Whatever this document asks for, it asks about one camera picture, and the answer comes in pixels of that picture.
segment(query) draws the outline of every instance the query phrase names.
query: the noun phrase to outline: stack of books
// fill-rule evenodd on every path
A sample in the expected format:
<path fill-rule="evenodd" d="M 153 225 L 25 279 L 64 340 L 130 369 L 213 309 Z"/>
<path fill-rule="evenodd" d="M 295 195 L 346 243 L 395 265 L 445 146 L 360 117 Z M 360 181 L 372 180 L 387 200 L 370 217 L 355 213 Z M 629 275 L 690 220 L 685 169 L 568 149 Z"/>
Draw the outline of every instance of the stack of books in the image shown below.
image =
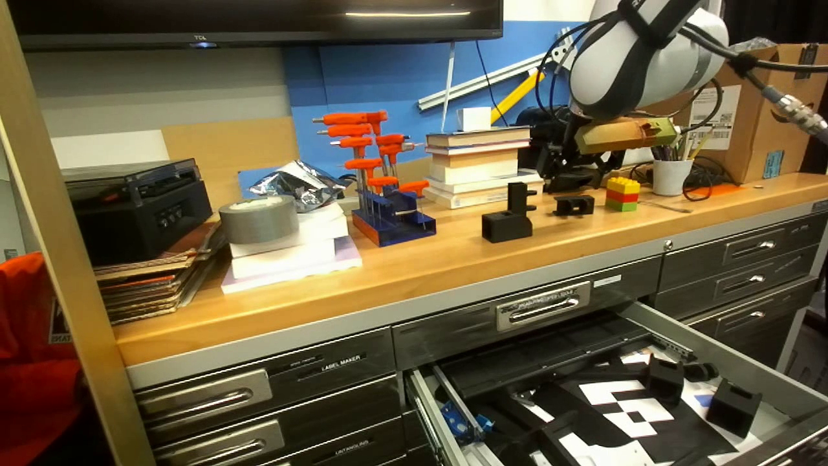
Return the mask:
<path fill-rule="evenodd" d="M 430 190 L 436 208 L 458 211 L 508 200 L 508 183 L 542 190 L 535 172 L 518 169 L 518 154 L 531 146 L 528 127 L 426 134 Z"/>

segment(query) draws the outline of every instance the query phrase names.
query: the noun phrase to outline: red chair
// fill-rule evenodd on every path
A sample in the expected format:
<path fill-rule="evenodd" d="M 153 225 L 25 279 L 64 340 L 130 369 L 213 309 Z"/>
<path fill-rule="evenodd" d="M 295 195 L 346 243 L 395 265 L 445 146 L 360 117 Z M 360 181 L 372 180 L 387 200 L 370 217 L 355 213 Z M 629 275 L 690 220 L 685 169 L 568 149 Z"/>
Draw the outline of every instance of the red chair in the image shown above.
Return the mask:
<path fill-rule="evenodd" d="M 0 463 L 33 463 L 82 411 L 79 362 L 48 343 L 53 291 L 42 255 L 0 261 Z"/>

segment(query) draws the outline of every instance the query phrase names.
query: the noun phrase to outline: open drawer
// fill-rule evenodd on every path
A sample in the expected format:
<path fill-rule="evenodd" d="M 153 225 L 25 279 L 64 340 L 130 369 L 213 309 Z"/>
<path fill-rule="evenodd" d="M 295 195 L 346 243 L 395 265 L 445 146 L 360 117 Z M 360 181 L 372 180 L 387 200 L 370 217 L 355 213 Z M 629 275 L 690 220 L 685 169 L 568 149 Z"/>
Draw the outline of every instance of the open drawer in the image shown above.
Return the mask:
<path fill-rule="evenodd" d="M 721 411 L 711 400 L 724 387 L 734 401 Z M 451 466 L 756 466 L 828 427 L 823 393 L 641 303 L 413 369 L 405 401 Z"/>

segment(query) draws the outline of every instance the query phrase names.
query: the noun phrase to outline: roll of tape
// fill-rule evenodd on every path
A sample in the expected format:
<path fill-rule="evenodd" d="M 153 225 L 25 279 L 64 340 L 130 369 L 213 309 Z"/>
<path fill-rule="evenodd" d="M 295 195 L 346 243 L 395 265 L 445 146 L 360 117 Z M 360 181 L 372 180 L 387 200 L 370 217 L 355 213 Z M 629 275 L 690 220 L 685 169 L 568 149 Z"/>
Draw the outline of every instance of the roll of tape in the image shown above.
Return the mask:
<path fill-rule="evenodd" d="M 298 234 L 291 200 L 260 198 L 219 211 L 229 243 L 267 243 Z"/>

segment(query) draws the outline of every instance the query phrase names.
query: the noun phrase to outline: metal rod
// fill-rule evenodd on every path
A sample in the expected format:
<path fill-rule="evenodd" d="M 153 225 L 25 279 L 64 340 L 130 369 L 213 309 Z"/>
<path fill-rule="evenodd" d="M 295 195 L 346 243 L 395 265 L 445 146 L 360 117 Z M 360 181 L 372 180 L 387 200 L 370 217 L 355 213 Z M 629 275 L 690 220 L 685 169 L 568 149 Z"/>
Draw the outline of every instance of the metal rod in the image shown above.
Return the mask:
<path fill-rule="evenodd" d="M 435 376 L 436 382 L 445 387 L 448 400 L 461 409 L 461 414 L 469 420 L 471 433 L 475 441 L 482 441 L 487 433 L 483 427 L 473 420 L 471 409 L 465 406 L 465 401 L 461 400 L 461 393 L 456 391 L 456 387 L 445 379 L 445 374 L 440 370 L 440 365 L 435 365 Z"/>
<path fill-rule="evenodd" d="M 451 42 L 451 50 L 448 50 L 445 102 L 443 102 L 440 133 L 445 133 L 448 102 L 451 102 L 451 84 L 452 84 L 452 81 L 456 81 L 456 42 Z"/>
<path fill-rule="evenodd" d="M 514 79 L 519 73 L 528 73 L 528 70 L 537 68 L 540 60 L 542 60 L 542 55 L 535 55 L 535 57 L 513 62 L 508 68 L 498 68 L 498 70 L 488 73 L 488 84 L 498 84 L 498 81 Z M 475 93 L 482 89 L 487 89 L 487 79 L 483 76 L 464 81 L 458 86 L 451 86 L 445 92 L 436 92 L 436 93 L 430 93 L 430 97 L 418 99 L 418 108 L 421 111 L 423 108 L 435 108 L 435 106 L 440 106 L 440 105 L 445 105 L 451 99 L 458 99 L 458 97 L 465 97 L 465 93 Z"/>

